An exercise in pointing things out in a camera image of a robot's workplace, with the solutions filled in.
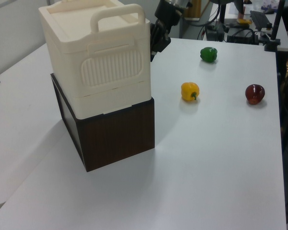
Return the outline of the black Franka gripper body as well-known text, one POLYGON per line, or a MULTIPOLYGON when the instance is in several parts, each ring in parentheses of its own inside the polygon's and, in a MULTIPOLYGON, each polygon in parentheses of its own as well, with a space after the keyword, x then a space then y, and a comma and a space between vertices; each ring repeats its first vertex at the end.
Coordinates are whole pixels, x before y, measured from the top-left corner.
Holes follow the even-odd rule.
POLYGON ((171 42, 171 39, 168 36, 168 29, 165 25, 164 22, 160 20, 156 20, 159 25, 159 42, 157 49, 153 49, 153 51, 157 52, 162 52, 171 42))

